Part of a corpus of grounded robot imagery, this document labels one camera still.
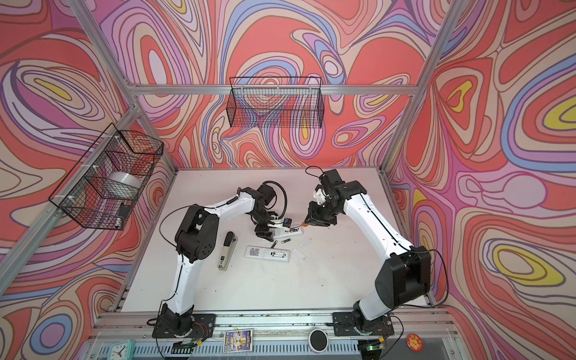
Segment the white remote control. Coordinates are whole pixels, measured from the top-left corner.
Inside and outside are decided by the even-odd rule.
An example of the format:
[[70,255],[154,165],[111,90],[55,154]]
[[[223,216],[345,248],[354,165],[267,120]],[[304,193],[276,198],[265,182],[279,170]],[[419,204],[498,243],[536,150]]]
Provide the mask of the white remote control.
[[274,228],[272,233],[272,239],[274,241],[281,241],[285,239],[291,239],[292,237],[301,236],[303,234],[302,228],[300,226],[294,228]]
[[291,253],[289,250],[247,246],[244,256],[253,260],[266,260],[275,261],[280,263],[288,263],[290,261]]

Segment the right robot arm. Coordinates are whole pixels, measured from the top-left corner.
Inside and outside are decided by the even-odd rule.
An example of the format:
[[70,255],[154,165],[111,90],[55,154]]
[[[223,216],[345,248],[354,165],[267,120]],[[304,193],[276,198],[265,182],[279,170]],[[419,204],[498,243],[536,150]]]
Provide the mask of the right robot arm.
[[309,202],[306,226],[330,227],[345,215],[361,230],[382,262],[374,281],[374,291],[353,306],[350,320],[334,320],[335,329],[351,328],[360,335],[370,335],[379,323],[386,323],[390,313],[421,296],[431,287],[431,252],[414,246],[382,215],[359,181],[344,181],[336,169],[317,177]]

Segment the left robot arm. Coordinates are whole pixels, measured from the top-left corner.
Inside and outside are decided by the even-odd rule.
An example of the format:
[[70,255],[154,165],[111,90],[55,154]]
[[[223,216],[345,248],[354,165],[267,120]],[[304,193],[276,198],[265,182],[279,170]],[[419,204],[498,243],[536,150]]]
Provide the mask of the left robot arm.
[[154,336],[183,338],[189,336],[193,318],[195,287],[203,261],[216,248],[219,225],[240,215],[249,215],[256,235],[272,240],[271,219],[276,214],[268,206],[277,198],[268,181],[257,189],[244,187],[231,199],[213,205],[193,204],[175,232],[178,262],[172,294],[159,307]]

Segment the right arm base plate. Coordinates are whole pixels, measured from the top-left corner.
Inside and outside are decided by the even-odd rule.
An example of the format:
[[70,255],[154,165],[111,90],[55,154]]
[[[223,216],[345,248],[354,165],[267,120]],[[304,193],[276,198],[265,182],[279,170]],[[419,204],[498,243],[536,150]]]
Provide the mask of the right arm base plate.
[[389,315],[376,319],[365,319],[358,310],[333,312],[329,324],[338,337],[380,336],[388,338],[395,333]]

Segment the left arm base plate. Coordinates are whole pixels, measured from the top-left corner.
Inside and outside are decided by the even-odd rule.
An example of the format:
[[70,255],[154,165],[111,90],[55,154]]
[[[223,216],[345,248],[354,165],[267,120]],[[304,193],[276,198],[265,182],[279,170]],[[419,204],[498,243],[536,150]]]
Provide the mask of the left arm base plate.
[[214,333],[216,315],[214,313],[198,313],[176,316],[165,313],[157,318],[152,337],[155,339],[190,338],[206,340]]

